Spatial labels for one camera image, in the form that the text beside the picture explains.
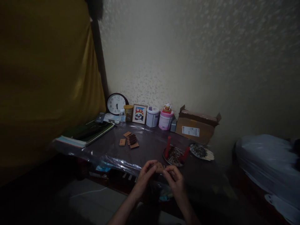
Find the picture frame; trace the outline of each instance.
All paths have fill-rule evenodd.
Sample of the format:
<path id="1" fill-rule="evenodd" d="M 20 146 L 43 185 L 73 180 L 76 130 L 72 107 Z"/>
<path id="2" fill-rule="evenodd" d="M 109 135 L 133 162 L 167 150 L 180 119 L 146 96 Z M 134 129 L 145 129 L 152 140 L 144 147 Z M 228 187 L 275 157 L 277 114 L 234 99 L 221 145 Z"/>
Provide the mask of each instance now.
<path id="1" fill-rule="evenodd" d="M 132 110 L 132 122 L 145 124 L 147 107 L 148 106 L 134 104 Z"/>

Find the pink canister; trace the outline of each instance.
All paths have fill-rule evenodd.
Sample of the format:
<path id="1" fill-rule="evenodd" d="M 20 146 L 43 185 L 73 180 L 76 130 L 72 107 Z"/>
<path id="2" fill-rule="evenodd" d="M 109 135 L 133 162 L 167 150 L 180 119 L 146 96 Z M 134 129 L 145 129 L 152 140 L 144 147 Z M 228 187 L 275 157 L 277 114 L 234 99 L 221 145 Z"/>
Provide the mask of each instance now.
<path id="1" fill-rule="evenodd" d="M 159 128 L 161 128 L 162 130 L 169 130 L 173 121 L 173 115 L 173 111 L 171 111 L 171 113 L 160 111 L 160 118 L 158 123 Z"/>

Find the wall clock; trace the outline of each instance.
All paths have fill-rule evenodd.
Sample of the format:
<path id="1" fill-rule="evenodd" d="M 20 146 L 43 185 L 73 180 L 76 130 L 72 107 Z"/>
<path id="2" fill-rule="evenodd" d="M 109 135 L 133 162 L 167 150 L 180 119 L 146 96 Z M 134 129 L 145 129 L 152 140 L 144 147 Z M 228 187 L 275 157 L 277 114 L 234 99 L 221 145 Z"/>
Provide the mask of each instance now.
<path id="1" fill-rule="evenodd" d="M 124 95 L 113 93 L 108 97 L 106 107 L 111 114 L 118 116 L 120 109 L 123 109 L 124 105 L 129 105 Z"/>

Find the wall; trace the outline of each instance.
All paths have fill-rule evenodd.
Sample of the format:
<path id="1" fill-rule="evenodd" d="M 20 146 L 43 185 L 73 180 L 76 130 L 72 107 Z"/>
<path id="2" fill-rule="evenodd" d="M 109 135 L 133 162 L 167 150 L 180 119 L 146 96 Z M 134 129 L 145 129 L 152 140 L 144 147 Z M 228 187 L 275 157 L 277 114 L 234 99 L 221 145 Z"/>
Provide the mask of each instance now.
<path id="1" fill-rule="evenodd" d="M 210 142 L 231 163 L 244 135 L 297 134 L 297 1 L 104 2 L 99 21 L 110 93 L 131 104 L 222 115 Z"/>

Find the plastic bottle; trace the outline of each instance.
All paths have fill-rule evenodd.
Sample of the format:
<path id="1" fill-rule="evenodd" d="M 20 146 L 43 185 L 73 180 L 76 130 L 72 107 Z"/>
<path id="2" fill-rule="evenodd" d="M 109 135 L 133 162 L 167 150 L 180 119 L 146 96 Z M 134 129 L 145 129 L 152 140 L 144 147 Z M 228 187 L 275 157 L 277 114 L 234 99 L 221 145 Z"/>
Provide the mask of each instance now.
<path id="1" fill-rule="evenodd" d="M 120 109 L 120 114 L 119 114 L 119 122 L 125 122 L 125 109 Z"/>

